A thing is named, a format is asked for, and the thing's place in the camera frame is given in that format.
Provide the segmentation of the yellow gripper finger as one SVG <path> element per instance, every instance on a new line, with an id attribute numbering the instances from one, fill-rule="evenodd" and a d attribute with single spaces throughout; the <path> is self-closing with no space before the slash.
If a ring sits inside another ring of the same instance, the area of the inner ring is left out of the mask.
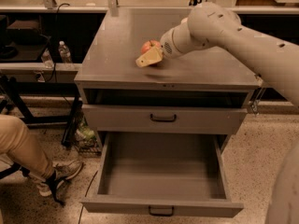
<path id="1" fill-rule="evenodd" d="M 135 60 L 138 67 L 146 67 L 159 63 L 163 59 L 163 52 L 160 48 L 153 46 L 144 49 L 141 55 Z"/>

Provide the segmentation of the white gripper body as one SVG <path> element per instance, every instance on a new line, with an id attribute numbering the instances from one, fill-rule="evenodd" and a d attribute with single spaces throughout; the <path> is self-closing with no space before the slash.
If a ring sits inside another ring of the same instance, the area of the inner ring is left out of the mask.
<path id="1" fill-rule="evenodd" d="M 182 23 L 167 31 L 160 40 L 164 56 L 177 58 L 188 52 L 190 47 L 190 32 L 188 25 Z"/>

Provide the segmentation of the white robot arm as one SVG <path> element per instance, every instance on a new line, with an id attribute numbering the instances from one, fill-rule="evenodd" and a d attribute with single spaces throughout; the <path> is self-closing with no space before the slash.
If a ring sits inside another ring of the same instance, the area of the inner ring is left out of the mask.
<path id="1" fill-rule="evenodd" d="M 295 106 L 299 106 L 299 48 L 293 43 L 252 30 L 231 10 L 205 2 L 181 24 L 151 41 L 136 60 L 139 67 L 176 58 L 194 50 L 219 47 Z M 299 224 L 299 145 L 286 155 L 273 187 L 265 224 Z"/>

